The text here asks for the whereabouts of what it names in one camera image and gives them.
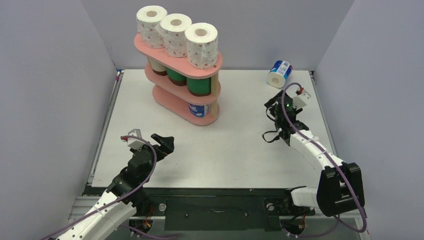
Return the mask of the blue white packaged roll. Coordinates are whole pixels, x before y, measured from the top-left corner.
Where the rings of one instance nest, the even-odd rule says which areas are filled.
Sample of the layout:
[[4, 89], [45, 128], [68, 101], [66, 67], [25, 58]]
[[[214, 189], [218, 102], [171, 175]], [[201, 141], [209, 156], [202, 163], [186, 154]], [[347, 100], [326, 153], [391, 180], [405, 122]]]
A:
[[268, 72], [266, 81], [270, 86], [281, 89], [285, 86], [292, 70], [293, 66], [289, 62], [278, 60]]

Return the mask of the pink three-tier wooden shelf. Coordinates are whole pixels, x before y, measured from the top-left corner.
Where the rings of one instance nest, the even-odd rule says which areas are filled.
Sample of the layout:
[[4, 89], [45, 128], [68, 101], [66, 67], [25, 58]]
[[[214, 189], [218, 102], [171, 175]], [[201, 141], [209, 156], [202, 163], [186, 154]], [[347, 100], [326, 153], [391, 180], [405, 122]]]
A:
[[[159, 64], [179, 74], [194, 80], [211, 78], [211, 94], [195, 96], [189, 92], [187, 86], [177, 86], [167, 76], [156, 74], [148, 62], [145, 65], [144, 73], [146, 78], [154, 83], [152, 96], [159, 105], [197, 126], [210, 125], [217, 120], [220, 114], [218, 98], [221, 94], [221, 84], [219, 82], [219, 71], [223, 63], [221, 53], [218, 54], [217, 62], [212, 67], [200, 69], [192, 66], [186, 57], [171, 57], [164, 48], [155, 49], [149, 47], [138, 33], [135, 35], [133, 43], [141, 54], [152, 58]], [[203, 117], [195, 116], [190, 113], [189, 104], [196, 106], [209, 105], [210, 112]]]

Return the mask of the blue Tempo packaged roll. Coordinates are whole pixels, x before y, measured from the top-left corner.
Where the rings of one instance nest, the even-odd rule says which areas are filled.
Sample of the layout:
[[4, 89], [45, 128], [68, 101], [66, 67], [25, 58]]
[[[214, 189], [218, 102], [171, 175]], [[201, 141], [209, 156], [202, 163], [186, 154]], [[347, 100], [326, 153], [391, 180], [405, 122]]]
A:
[[210, 104], [196, 105], [196, 104], [189, 103], [188, 109], [189, 109], [189, 112], [195, 117], [203, 118], [210, 113], [211, 105]]

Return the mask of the green brown roll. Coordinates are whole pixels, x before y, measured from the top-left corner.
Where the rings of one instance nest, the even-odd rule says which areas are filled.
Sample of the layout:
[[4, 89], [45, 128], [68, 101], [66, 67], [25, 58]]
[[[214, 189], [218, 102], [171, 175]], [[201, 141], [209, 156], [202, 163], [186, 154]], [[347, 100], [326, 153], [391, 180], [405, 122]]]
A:
[[193, 79], [186, 78], [188, 91], [197, 97], [204, 97], [211, 94], [211, 78]]
[[172, 70], [171, 68], [166, 68], [166, 73], [168, 76], [168, 79], [177, 86], [186, 86], [187, 85], [187, 78], [186, 76], [176, 72], [175, 70]]

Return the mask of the cream brown paper roll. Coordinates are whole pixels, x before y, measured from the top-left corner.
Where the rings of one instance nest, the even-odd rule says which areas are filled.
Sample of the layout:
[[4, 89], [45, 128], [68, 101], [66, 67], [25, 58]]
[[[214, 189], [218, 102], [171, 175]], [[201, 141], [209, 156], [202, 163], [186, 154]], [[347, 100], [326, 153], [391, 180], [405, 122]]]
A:
[[154, 58], [151, 58], [151, 57], [147, 57], [147, 59], [154, 73], [160, 76], [166, 76], [168, 74], [167, 68], [163, 64], [159, 63], [158, 61], [156, 61]]

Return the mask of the white dotted toilet roll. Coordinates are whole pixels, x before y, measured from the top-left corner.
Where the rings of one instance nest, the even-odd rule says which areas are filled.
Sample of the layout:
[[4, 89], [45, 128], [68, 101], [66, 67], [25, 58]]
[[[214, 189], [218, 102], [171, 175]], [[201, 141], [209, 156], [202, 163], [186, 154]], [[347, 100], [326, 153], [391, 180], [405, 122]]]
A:
[[192, 19], [181, 13], [165, 16], [159, 23], [158, 32], [163, 38], [166, 53], [175, 58], [187, 56], [185, 30], [192, 25]]
[[136, 13], [137, 32], [148, 47], [153, 49], [165, 47], [158, 25], [167, 15], [168, 11], [159, 5], [144, 6]]
[[211, 68], [218, 60], [218, 30], [212, 24], [198, 22], [185, 31], [187, 59], [198, 69]]

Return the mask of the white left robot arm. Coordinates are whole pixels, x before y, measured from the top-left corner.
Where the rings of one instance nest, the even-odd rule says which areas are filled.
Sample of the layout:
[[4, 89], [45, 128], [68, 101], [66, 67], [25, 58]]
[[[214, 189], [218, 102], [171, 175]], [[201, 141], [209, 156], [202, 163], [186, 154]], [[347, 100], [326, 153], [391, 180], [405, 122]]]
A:
[[104, 240], [127, 219], [149, 210], [144, 185], [157, 163], [175, 150], [173, 136], [154, 133], [150, 137], [156, 144], [143, 139], [139, 129], [120, 137], [132, 153], [127, 166], [112, 179], [90, 210], [55, 233], [54, 240]]

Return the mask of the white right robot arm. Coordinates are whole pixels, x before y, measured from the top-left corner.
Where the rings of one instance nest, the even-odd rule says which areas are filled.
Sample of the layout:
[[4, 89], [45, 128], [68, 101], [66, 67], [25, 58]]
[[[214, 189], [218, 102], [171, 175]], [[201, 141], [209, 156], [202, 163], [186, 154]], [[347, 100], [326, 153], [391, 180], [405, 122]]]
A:
[[288, 189], [282, 207], [289, 214], [296, 213], [301, 207], [320, 209], [327, 217], [363, 208], [365, 197], [360, 167], [335, 156], [307, 125], [297, 120], [297, 114], [306, 106], [308, 98], [304, 93], [291, 98], [279, 92], [264, 104], [266, 115], [275, 126], [276, 136], [270, 142], [283, 140], [319, 174], [317, 187]]

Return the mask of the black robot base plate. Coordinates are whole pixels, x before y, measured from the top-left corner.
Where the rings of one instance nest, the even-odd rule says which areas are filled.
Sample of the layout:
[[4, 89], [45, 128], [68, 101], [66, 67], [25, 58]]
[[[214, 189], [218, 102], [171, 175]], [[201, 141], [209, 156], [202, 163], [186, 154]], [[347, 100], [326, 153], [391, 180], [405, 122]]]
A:
[[153, 231], [280, 230], [281, 220], [313, 216], [295, 206], [288, 188], [146, 188], [148, 199], [130, 227]]

